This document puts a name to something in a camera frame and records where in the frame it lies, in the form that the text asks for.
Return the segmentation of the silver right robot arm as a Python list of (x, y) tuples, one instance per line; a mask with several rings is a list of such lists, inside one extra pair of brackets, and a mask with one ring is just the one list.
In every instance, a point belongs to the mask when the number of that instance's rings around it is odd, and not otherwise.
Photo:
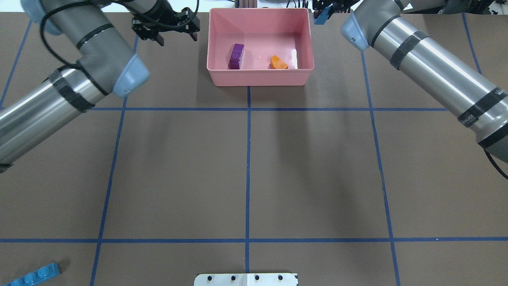
[(500, 161), (508, 158), (507, 91), (473, 70), (402, 17), (409, 0), (314, 0), (315, 24), (350, 12), (341, 27), (360, 51), (372, 47), (448, 109)]

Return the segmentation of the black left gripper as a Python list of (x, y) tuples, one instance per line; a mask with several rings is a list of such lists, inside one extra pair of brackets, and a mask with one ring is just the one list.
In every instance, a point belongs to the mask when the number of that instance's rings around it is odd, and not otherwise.
[(178, 13), (173, 10), (169, 2), (167, 0), (156, 0), (154, 6), (148, 11), (134, 15), (132, 30), (141, 40), (149, 39), (157, 42), (160, 46), (164, 46), (164, 39), (160, 33), (166, 31), (182, 32), (183, 28), (176, 28), (179, 24)]

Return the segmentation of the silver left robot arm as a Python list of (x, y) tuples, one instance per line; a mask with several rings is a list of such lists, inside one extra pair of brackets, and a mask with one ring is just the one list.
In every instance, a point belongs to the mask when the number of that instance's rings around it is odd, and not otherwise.
[[(60, 63), (34, 90), (1, 111), (1, 172), (111, 93), (125, 97), (150, 76), (102, 8), (111, 0), (22, 0), (44, 47)], [(80, 52), (74, 63), (45, 34), (65, 35)]]

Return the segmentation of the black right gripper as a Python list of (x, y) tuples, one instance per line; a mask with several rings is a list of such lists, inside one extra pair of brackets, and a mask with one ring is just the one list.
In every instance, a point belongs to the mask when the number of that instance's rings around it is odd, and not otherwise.
[(329, 13), (346, 13), (354, 5), (353, 0), (313, 0), (314, 14), (321, 14), (326, 8)]

